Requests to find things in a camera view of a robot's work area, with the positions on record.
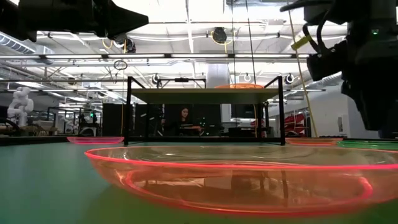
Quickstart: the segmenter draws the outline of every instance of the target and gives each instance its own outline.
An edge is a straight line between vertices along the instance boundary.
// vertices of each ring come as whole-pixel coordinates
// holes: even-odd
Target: black metal frame
[[[179,78],[160,78],[160,79],[158,79],[157,80],[157,82],[156,82],[156,88],[159,88],[160,87],[160,83],[162,82],[162,81],[166,81],[166,83],[162,86],[162,88],[163,87],[165,87],[169,82],[172,82],[172,81],[175,81],[175,82],[180,82],[179,80],[178,80]],[[205,83],[205,88],[207,88],[207,85],[206,85],[206,78],[184,78],[184,80],[185,81],[194,81],[195,83],[197,83],[197,81],[202,81],[202,82],[204,82]]]
[[[67,111],[68,111],[66,109],[76,109],[76,108],[56,107],[56,106],[48,107],[47,108],[47,121],[50,121],[50,110],[64,111],[65,112],[65,117],[66,117]],[[87,111],[87,109],[79,108],[79,116],[81,115],[82,112],[84,113],[85,111]],[[100,112],[100,111],[96,112],[95,110],[92,110],[92,109],[90,109],[90,111],[93,111],[94,113],[99,113],[101,115],[101,119],[99,120],[99,126],[102,127],[102,112]],[[75,124],[75,121],[76,121],[76,113],[77,113],[77,111],[73,112],[73,124]],[[53,127],[55,127],[56,118],[57,118],[57,115],[54,113],[54,120],[53,120],[53,124],[52,124]],[[63,124],[63,133],[64,134],[65,134],[66,125],[67,125],[66,123]],[[77,130],[80,130],[80,121],[78,123]]]
[[[268,102],[263,102],[257,104],[257,137],[256,138],[218,138],[218,137],[149,137],[149,116],[146,116],[146,129],[145,137],[134,137],[130,138],[130,122],[129,118],[132,117],[131,114],[131,95],[132,88],[131,85],[136,82],[141,88],[145,88],[141,83],[139,83],[135,78],[128,77],[127,79],[127,102],[124,108],[124,145],[128,146],[129,141],[163,141],[163,142],[280,142],[280,145],[285,145],[285,119],[284,119],[284,95],[283,95],[283,78],[282,76],[275,77],[271,82],[269,82],[264,88],[269,87],[274,82],[278,82],[278,97],[279,97],[279,114],[280,114],[280,137],[279,138],[263,138],[261,133],[264,130],[262,128],[262,109],[266,108],[266,128],[269,130],[269,116],[268,116]],[[147,104],[147,114],[149,114],[150,104]]]

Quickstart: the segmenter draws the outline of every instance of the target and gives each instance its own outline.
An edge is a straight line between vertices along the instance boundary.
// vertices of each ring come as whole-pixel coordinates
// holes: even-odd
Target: cable
[[[106,49],[110,49],[110,48],[112,48],[112,45],[113,45],[113,40],[111,40],[111,45],[108,47],[108,46],[105,44],[105,41],[104,41],[104,39],[102,39],[102,45],[104,45],[104,48],[106,48]]]
[[[317,6],[320,4],[330,4],[330,3],[332,3],[332,0],[298,0],[293,4],[288,4],[286,6],[281,7],[279,11],[285,12],[306,6]]]
[[[319,46],[318,46],[318,44],[312,39],[311,34],[310,34],[310,31],[308,31],[308,23],[304,24],[304,26],[303,26],[303,33],[304,33],[304,35],[307,37],[307,39],[309,40],[309,42],[310,42],[312,48],[313,48],[317,53],[319,53],[319,52],[320,52]]]
[[[123,136],[123,115],[124,115],[124,106],[123,106],[123,95],[124,95],[124,81],[122,84],[122,125],[120,128],[120,135]]]
[[[248,26],[249,26],[249,36],[250,36],[251,61],[252,61],[252,64],[253,64],[254,84],[257,84],[257,81],[256,81],[256,69],[254,68],[253,41],[251,39],[251,28],[250,28],[248,0],[246,0],[246,11],[248,12]]]
[[[325,43],[322,40],[322,29],[323,29],[323,26],[325,25],[326,21],[328,20],[331,11],[335,8],[335,6],[336,6],[336,0],[333,0],[333,3],[331,4],[329,10],[325,13],[321,22],[318,25],[317,40],[318,40],[318,46],[319,46],[319,50],[320,50],[321,54],[325,54],[329,51],[329,49],[326,47]]]
[[[295,32],[294,32],[294,27],[293,27],[292,14],[290,13],[290,11],[289,11],[289,20],[290,20],[290,28],[292,29],[293,42],[296,43],[296,38],[294,36]],[[305,86],[305,82],[304,82],[304,79],[303,79],[303,72],[301,70],[299,52],[297,50],[295,50],[295,54],[296,54],[296,58],[297,58],[298,70],[300,72],[301,84],[303,85],[305,99],[307,100],[307,104],[308,104],[308,111],[310,112],[310,119],[311,119],[311,122],[313,124],[313,130],[314,130],[314,133],[315,133],[315,137],[317,138],[318,137],[318,131],[317,131],[317,127],[315,126],[315,121],[314,121],[313,116],[312,116],[310,98],[308,97],[307,87]]]
[[[257,137],[257,126],[258,126],[257,122],[258,122],[258,120],[257,120],[256,106],[253,105],[253,108],[254,108],[254,119],[255,119],[255,122],[254,122],[254,133],[255,133],[255,136]]]
[[[234,30],[234,1],[231,1],[231,13],[232,13],[232,54],[235,54],[235,30]],[[236,57],[234,57],[234,86],[236,88]]]

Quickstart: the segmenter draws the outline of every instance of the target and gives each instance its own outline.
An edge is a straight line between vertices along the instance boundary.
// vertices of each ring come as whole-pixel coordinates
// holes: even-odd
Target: pink rim
[[[250,211],[250,210],[234,210],[234,209],[222,209],[222,208],[208,208],[206,207],[206,204],[204,203],[196,203],[195,205],[183,205],[181,204],[177,199],[172,199],[172,198],[167,198],[163,197],[161,195],[153,194],[147,190],[140,189],[134,183],[131,182],[131,176],[134,173],[134,171],[130,171],[125,179],[125,182],[128,186],[130,186],[133,190],[138,191],[139,193],[143,195],[150,195],[154,198],[154,200],[161,202],[161,203],[166,203],[168,205],[174,206],[174,207],[180,207],[180,208],[190,208],[194,210],[201,210],[201,211],[211,211],[211,212],[218,212],[218,213],[230,213],[230,214],[242,214],[242,215],[271,215],[271,216],[293,216],[293,215],[322,215],[324,213],[344,213],[345,208],[339,209],[334,209],[334,210],[328,210],[328,208],[333,208],[337,206],[342,206],[342,205],[349,205],[352,203],[360,202],[362,200],[366,200],[373,194],[373,188],[372,185],[368,182],[368,180],[364,177],[358,178],[359,183],[363,187],[363,192],[360,196],[351,198],[349,200],[342,200],[339,202],[335,203],[330,203],[328,205],[322,205],[322,206],[304,206],[300,207],[296,211],[291,211],[291,212],[260,212],[260,211]],[[262,210],[267,210],[270,208],[275,208],[271,206],[264,206],[261,207]]]
[[[192,147],[192,146],[132,146],[131,148],[139,147]],[[90,159],[99,159],[102,161],[110,162],[121,162],[132,165],[145,165],[145,166],[166,166],[166,167],[191,167],[191,168],[217,168],[217,169],[259,169],[259,170],[385,170],[385,169],[398,169],[398,164],[388,164],[388,165],[343,165],[343,166],[259,166],[259,165],[209,165],[209,164],[188,164],[188,163],[176,163],[176,162],[152,162],[152,161],[136,161],[136,160],[125,160],[116,159],[104,156],[97,156],[92,154],[99,150],[112,150],[119,149],[120,147],[111,148],[101,148],[101,149],[91,149],[85,152],[85,155]],[[347,150],[346,148],[329,148],[325,147],[323,149],[340,149]],[[387,151],[387,150],[377,150],[377,149],[349,149],[349,150],[360,150],[360,151],[375,151],[375,152],[388,152],[388,153],[398,153],[398,151]]]
[[[124,140],[124,137],[67,137],[68,141],[74,144],[117,144]]]

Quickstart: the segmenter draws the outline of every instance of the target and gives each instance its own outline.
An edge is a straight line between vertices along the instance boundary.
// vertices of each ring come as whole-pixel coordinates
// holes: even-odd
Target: hanging cable
[[[106,48],[106,49],[110,49],[110,48],[112,48],[112,45],[113,45],[113,40],[111,40],[111,45],[108,47],[108,46],[105,44],[105,41],[104,41],[104,39],[102,39],[102,45],[104,45],[104,48]]]
[[[292,29],[293,42],[296,43],[296,38],[295,38],[295,35],[294,35],[295,32],[294,32],[294,27],[293,27],[292,14],[291,14],[290,11],[289,11],[289,20],[290,20],[290,28]],[[311,119],[311,122],[313,124],[313,130],[314,130],[314,133],[315,133],[315,137],[317,138],[318,137],[317,126],[315,125],[315,120],[313,119],[312,110],[311,110],[311,104],[310,104],[310,98],[308,97],[307,87],[305,86],[305,81],[303,79],[303,73],[302,73],[301,64],[300,64],[299,52],[297,50],[295,50],[295,54],[296,54],[296,58],[297,58],[298,71],[300,72],[300,80],[301,80],[301,83],[303,85],[305,99],[307,100],[307,104],[308,104],[308,111],[310,112],[310,119]]]
[[[235,54],[235,29],[234,29],[234,1],[231,1],[231,14],[232,14],[232,54]],[[234,87],[236,88],[236,57],[234,57]]]
[[[255,105],[253,105],[253,108],[254,108],[254,119],[255,119],[255,122],[254,122],[254,135],[255,135],[255,137],[257,137],[257,125],[258,125],[258,120],[257,120],[257,113],[256,113],[256,106]]]
[[[320,53],[322,53],[322,54],[326,54],[329,51],[329,49],[326,47],[325,43],[322,40],[322,29],[323,29],[323,26],[325,25],[326,21],[328,20],[331,11],[333,11],[335,6],[336,6],[336,0],[333,1],[329,10],[325,13],[321,22],[318,25],[317,40],[318,40],[318,46],[319,46]]]
[[[308,23],[304,24],[303,26],[303,33],[307,37],[308,41],[311,44],[311,47],[317,52],[320,52],[318,44],[312,39],[310,31],[308,30]]]
[[[246,11],[248,12],[248,25],[249,25],[249,36],[250,36],[251,62],[253,64],[254,84],[257,84],[257,81],[256,81],[256,69],[254,68],[253,41],[251,39],[251,28],[250,28],[250,17],[249,17],[248,0],[246,0]]]

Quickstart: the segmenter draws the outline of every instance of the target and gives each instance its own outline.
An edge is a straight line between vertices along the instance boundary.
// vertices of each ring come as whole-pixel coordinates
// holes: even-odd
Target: shelf
[[[150,104],[257,104],[278,95],[278,89],[133,89],[131,94]]]

